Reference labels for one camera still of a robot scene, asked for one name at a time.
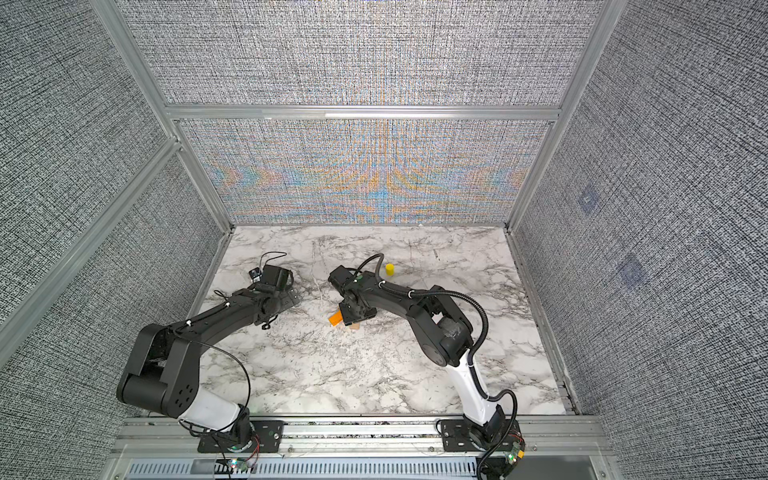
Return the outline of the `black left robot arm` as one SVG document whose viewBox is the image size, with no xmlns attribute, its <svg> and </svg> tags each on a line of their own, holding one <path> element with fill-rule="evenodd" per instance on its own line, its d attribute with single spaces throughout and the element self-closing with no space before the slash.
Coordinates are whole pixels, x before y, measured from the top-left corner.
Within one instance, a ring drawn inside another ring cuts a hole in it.
<svg viewBox="0 0 768 480">
<path fill-rule="evenodd" d="M 249 325 L 269 325 L 299 304 L 291 287 L 251 287 L 191 319 L 142 328 L 118 382 L 117 399 L 177 420 L 216 453 L 253 449 L 248 403 L 206 390 L 200 382 L 201 357 L 209 350 L 223 353 L 219 341 Z"/>
</svg>

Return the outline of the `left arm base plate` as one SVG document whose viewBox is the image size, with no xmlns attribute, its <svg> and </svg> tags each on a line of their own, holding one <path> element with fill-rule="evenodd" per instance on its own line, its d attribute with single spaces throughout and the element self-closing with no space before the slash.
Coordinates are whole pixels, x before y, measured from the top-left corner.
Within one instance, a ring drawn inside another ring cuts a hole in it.
<svg viewBox="0 0 768 480">
<path fill-rule="evenodd" d="M 250 420 L 250 434 L 236 435 L 232 432 L 202 435 L 198 453 L 210 454 L 240 454 L 277 453 L 283 438 L 285 422 L 281 420 Z"/>
</svg>

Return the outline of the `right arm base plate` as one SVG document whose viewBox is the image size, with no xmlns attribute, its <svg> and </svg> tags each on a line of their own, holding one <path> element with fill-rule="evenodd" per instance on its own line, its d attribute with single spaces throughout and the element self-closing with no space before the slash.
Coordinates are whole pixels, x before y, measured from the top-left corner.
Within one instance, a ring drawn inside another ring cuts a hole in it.
<svg viewBox="0 0 768 480">
<path fill-rule="evenodd" d="M 479 452 L 480 448 L 470 436 L 471 423 L 465 419 L 440 419 L 436 428 L 443 450 L 448 453 Z"/>
</svg>

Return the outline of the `orange wood block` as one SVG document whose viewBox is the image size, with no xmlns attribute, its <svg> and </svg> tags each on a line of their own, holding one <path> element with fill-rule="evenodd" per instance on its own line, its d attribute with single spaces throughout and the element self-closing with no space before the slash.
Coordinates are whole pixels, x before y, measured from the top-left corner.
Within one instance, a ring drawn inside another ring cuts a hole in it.
<svg viewBox="0 0 768 480">
<path fill-rule="evenodd" d="M 329 318 L 329 322 L 332 326 L 336 326 L 343 322 L 343 317 L 340 311 L 337 311 L 334 315 L 332 315 Z"/>
</svg>

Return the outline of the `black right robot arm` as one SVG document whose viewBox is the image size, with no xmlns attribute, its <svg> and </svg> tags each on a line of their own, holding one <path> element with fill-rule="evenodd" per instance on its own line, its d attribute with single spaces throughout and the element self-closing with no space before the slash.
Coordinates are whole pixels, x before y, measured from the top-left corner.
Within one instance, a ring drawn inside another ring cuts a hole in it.
<svg viewBox="0 0 768 480">
<path fill-rule="evenodd" d="M 477 301 L 439 286 L 429 290 L 400 286 L 373 272 L 355 273 L 344 266 L 336 268 L 328 281 L 342 297 L 339 311 L 347 326 L 372 319 L 380 310 L 407 320 L 421 351 L 446 369 L 474 444 L 485 451 L 503 445 L 515 428 L 518 404 L 510 389 L 490 394 L 477 369 L 475 354 L 489 330 L 488 316 Z M 506 395 L 513 398 L 509 409 L 502 406 Z"/>
</svg>

